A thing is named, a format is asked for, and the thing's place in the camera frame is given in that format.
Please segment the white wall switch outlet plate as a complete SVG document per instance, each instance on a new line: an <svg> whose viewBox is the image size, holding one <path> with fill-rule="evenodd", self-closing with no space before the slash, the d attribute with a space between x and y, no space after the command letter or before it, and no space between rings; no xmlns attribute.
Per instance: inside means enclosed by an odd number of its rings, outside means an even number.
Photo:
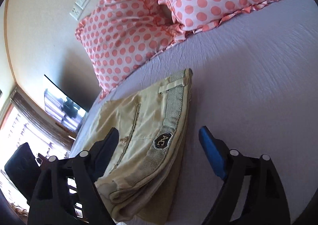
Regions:
<svg viewBox="0 0 318 225"><path fill-rule="evenodd" d="M89 2L90 0L76 0L70 11L72 18L78 21Z"/></svg>

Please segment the lavender bed mattress sheet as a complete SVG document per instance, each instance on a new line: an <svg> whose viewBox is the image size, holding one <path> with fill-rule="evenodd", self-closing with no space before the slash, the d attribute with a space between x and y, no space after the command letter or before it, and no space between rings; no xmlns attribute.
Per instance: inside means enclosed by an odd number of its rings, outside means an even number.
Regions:
<svg viewBox="0 0 318 225"><path fill-rule="evenodd" d="M191 36L127 78L109 100L193 71L182 168L168 224L201 224L222 181L198 139L202 126L245 156L268 154L292 222L317 190L317 4L280 0Z"/></svg>

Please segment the window with brown curtain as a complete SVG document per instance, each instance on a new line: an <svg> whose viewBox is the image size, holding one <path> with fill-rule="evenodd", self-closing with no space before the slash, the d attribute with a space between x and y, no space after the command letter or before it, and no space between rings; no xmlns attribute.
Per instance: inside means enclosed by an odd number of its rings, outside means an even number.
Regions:
<svg viewBox="0 0 318 225"><path fill-rule="evenodd" d="M4 169L9 158L19 146L28 143L34 156L57 156L64 159L67 150L53 142L36 128L13 103L9 103L1 121L1 190L6 199L14 205L29 210L27 199L20 193Z"/></svg>

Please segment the khaki tan pants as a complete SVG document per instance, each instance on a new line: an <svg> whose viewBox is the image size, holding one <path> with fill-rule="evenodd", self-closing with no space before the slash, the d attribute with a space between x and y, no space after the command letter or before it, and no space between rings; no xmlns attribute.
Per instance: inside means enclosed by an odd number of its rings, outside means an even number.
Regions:
<svg viewBox="0 0 318 225"><path fill-rule="evenodd" d="M117 222L138 217L166 223L183 157L192 70L175 73L98 111L81 148L89 150L111 128L119 141L96 189Z"/></svg>

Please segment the wall-mounted flat television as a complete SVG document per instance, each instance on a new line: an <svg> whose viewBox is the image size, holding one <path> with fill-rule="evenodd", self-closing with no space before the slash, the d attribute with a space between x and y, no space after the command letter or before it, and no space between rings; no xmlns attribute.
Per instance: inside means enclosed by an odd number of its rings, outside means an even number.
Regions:
<svg viewBox="0 0 318 225"><path fill-rule="evenodd" d="M78 133L86 118L86 110L69 98L46 75L47 88L44 91L45 111L60 125Z"/></svg>

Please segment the left pink polka-dot pillow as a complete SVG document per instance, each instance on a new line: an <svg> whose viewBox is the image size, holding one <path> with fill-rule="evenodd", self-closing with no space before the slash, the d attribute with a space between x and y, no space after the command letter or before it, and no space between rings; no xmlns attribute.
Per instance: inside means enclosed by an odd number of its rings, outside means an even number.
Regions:
<svg viewBox="0 0 318 225"><path fill-rule="evenodd" d="M148 60L185 39L157 0L100 0L78 23L75 36L92 62L100 99Z"/></svg>

